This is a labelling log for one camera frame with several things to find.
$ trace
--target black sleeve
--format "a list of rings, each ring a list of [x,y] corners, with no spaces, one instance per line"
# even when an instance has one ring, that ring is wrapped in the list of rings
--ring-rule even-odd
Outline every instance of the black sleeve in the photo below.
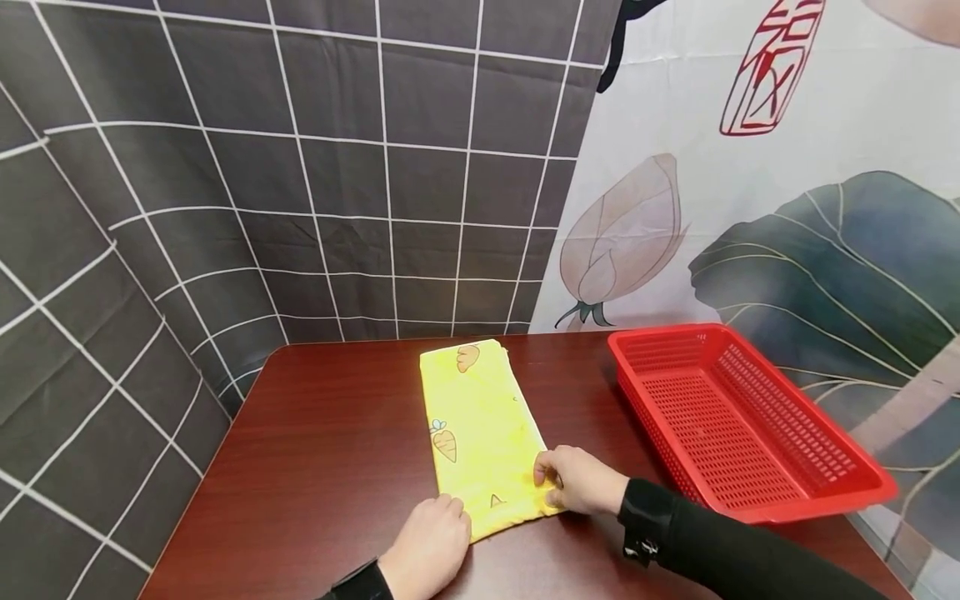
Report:
[[[394,600],[376,561],[367,563],[340,580],[319,600]]]
[[[723,600],[885,600],[838,566],[773,532],[745,525],[641,479],[618,519],[630,540],[655,540],[660,566]]]

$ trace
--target red plastic basket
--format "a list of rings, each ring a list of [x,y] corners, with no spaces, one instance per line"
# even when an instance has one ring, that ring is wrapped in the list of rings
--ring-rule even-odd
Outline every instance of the red plastic basket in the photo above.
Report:
[[[732,329],[620,331],[609,344],[620,386],[691,500],[782,523],[897,495],[893,477]]]

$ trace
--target fabric curtain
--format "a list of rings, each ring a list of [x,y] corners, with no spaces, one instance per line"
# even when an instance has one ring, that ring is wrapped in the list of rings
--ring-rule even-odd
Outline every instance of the fabric curtain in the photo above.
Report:
[[[134,598],[286,344],[526,332],[618,0],[0,0],[0,581]]]
[[[898,481],[864,537],[957,598],[960,4],[633,4],[531,331],[735,328]]]

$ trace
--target gray grid backdrop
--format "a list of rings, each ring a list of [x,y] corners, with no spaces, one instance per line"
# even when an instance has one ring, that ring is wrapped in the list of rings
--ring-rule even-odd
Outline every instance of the gray grid backdrop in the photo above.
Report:
[[[135,597],[274,349],[525,332],[618,5],[0,0],[12,597]]]

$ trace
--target dark red tabletop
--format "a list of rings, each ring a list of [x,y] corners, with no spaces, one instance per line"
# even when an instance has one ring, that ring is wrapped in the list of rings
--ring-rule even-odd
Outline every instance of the dark red tabletop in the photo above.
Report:
[[[662,482],[604,333],[505,336],[547,445]],[[142,600],[313,600],[437,493],[419,356],[463,340],[290,346],[267,362]],[[910,595],[842,516],[776,529],[894,600]],[[620,557],[611,518],[561,515],[472,546],[443,598],[713,598]]]

